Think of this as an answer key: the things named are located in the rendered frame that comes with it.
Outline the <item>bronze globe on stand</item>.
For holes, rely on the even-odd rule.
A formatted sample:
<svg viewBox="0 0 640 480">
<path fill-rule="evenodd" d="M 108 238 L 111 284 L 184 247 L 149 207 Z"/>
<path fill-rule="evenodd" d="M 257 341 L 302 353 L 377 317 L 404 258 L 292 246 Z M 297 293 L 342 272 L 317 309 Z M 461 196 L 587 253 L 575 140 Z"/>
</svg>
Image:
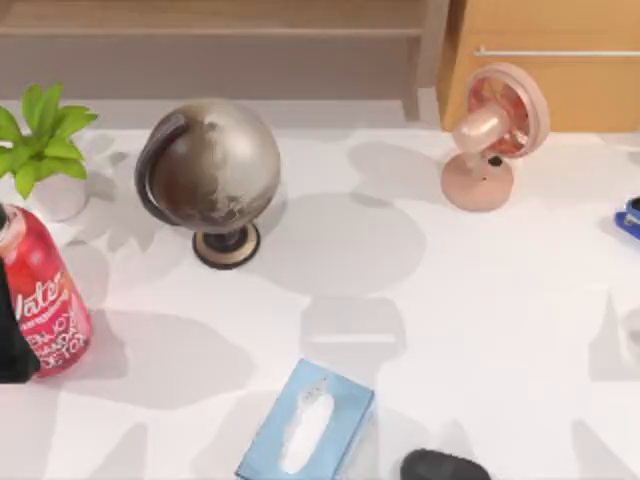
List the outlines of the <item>bronze globe on stand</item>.
<svg viewBox="0 0 640 480">
<path fill-rule="evenodd" d="M 181 105 L 151 129 L 134 169 L 143 208 L 157 220 L 192 232 L 205 265 L 231 270 L 261 244 L 255 224 L 275 197 L 281 155 L 266 122 L 236 101 L 214 98 Z"/>
</svg>

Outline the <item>pink desk fan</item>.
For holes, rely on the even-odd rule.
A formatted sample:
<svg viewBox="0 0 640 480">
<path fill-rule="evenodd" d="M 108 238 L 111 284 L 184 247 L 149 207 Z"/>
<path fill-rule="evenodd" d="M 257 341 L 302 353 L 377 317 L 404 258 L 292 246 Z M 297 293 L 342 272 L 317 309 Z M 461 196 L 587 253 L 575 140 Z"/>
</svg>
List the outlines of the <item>pink desk fan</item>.
<svg viewBox="0 0 640 480">
<path fill-rule="evenodd" d="M 510 162 L 535 152 L 549 132 L 546 98 L 528 72 L 508 63 L 476 70 L 452 131 L 457 152 L 442 168 L 442 193 L 465 211 L 500 208 L 513 190 Z"/>
</svg>

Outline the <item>light blue tissue box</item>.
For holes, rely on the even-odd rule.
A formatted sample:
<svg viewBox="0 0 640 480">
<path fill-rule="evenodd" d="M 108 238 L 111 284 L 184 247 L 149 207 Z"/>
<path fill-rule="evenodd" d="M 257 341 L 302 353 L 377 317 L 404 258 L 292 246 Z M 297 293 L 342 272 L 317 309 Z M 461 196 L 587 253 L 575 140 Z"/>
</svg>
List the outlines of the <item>light blue tissue box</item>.
<svg viewBox="0 0 640 480">
<path fill-rule="evenodd" d="M 299 360 L 236 468 L 236 479 L 340 480 L 374 400 L 372 389 Z"/>
</svg>

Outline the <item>open wooden shelf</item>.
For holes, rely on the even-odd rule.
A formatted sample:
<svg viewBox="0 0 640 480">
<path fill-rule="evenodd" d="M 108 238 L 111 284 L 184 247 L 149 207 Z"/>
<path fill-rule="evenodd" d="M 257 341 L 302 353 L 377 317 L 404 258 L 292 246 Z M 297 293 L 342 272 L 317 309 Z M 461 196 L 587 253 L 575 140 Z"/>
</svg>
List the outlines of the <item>open wooden shelf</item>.
<svg viewBox="0 0 640 480">
<path fill-rule="evenodd" d="M 401 38 L 407 119 L 424 117 L 451 0 L 0 0 L 0 36 L 205 35 Z"/>
</svg>

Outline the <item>black rounded object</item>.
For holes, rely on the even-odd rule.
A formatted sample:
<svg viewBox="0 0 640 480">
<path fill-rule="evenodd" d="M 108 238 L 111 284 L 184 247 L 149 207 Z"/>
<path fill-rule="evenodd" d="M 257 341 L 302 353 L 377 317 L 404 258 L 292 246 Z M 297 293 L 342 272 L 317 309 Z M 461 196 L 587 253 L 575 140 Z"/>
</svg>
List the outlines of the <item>black rounded object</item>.
<svg viewBox="0 0 640 480">
<path fill-rule="evenodd" d="M 480 464 L 438 450 L 416 449 L 400 464 L 400 480 L 492 480 Z"/>
</svg>

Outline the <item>red can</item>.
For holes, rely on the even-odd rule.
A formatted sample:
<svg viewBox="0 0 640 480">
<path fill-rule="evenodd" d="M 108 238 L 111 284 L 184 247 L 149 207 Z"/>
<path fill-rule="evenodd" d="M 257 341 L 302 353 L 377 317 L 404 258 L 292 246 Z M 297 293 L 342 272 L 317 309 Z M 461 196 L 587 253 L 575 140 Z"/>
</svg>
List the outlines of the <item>red can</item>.
<svg viewBox="0 0 640 480">
<path fill-rule="evenodd" d="M 62 373 L 86 353 L 89 310 L 47 227 L 31 212 L 0 204 L 0 261 L 21 337 L 38 378 Z"/>
</svg>

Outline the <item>green plant in white pot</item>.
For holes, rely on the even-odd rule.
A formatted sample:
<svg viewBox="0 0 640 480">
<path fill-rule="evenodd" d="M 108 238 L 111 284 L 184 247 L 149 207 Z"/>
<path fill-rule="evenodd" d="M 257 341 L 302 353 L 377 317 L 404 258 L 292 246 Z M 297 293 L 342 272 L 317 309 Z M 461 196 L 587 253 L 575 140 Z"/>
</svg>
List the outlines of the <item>green plant in white pot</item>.
<svg viewBox="0 0 640 480">
<path fill-rule="evenodd" d="M 20 99 L 23 124 L 0 104 L 0 179 L 9 176 L 23 205 L 48 221 L 63 222 L 87 201 L 86 158 L 74 136 L 98 115 L 62 102 L 63 85 L 34 83 Z"/>
</svg>

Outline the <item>blue stapler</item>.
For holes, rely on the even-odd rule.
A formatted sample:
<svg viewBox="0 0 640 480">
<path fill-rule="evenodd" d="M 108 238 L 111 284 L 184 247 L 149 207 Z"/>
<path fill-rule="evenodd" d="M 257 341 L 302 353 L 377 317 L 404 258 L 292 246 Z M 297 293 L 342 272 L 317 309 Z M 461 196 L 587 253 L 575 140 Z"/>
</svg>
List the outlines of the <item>blue stapler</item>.
<svg viewBox="0 0 640 480">
<path fill-rule="evenodd" d="M 640 196 L 628 200 L 623 211 L 614 215 L 615 225 L 640 241 Z"/>
</svg>

